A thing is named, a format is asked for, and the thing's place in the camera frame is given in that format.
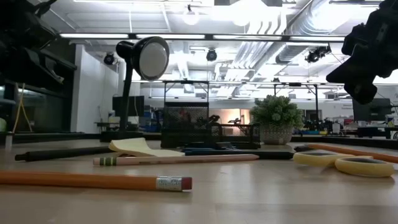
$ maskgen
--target computer monitor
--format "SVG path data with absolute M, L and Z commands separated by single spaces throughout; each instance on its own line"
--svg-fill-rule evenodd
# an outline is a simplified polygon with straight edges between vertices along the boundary
M 372 102 L 362 105 L 353 100 L 354 119 L 356 121 L 385 121 L 391 114 L 390 99 L 375 98 Z
M 112 99 L 112 110 L 115 111 L 115 116 L 121 115 L 121 105 L 122 105 L 122 97 L 114 96 Z M 129 108 L 127 115 L 144 116 L 144 96 L 129 96 Z

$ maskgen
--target green plant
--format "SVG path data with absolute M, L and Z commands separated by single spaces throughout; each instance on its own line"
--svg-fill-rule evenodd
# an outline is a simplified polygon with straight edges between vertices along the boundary
M 262 101 L 256 100 L 255 104 L 250 110 L 255 123 L 295 128 L 303 126 L 302 111 L 297 109 L 297 105 L 291 103 L 288 97 L 268 95 Z

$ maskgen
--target desk clutter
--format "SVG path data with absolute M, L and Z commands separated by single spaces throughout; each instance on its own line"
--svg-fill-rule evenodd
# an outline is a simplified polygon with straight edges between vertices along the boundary
M 323 149 L 327 152 L 314 151 L 315 149 Z M 181 152 L 178 152 L 166 149 L 151 149 L 144 138 L 134 138 L 113 140 L 106 150 L 103 147 L 94 147 L 81 150 L 81 153 L 78 152 L 78 149 L 67 151 L 27 152 L 16 155 L 15 159 L 16 161 L 25 160 L 29 162 L 88 154 L 119 153 L 116 157 L 94 158 L 93 165 L 96 167 L 293 159 L 293 162 L 300 165 L 335 167 L 346 174 L 366 177 L 390 177 L 395 173 L 391 162 L 398 163 L 396 156 L 322 144 L 298 146 L 295 148 L 296 152 L 288 152 L 239 150 L 228 142 L 191 142 L 181 148 Z M 191 190 L 193 185 L 191 177 L 11 171 L 0 171 L 0 184 L 168 191 Z

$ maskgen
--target table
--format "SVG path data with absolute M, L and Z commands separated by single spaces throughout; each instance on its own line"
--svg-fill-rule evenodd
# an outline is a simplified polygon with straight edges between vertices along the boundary
M 160 142 L 148 144 L 159 148 Z M 262 150 L 290 151 L 298 144 Z M 193 191 L 0 185 L 2 223 L 395 224 L 398 220 L 397 175 L 391 179 L 355 177 L 334 169 L 298 166 L 292 161 L 93 167 L 94 156 L 29 163 L 12 158 L 31 150 L 102 145 L 106 144 L 94 139 L 15 144 L 13 154 L 0 150 L 0 169 L 191 176 Z

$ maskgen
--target security camera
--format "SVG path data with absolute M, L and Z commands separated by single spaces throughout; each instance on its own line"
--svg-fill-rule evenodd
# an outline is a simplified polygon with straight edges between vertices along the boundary
M 217 53 L 215 49 L 209 49 L 206 55 L 206 59 L 209 62 L 214 62 L 217 59 Z
M 113 53 L 106 53 L 106 56 L 104 58 L 104 63 L 107 65 L 114 65 L 116 64 L 117 60 L 113 56 Z

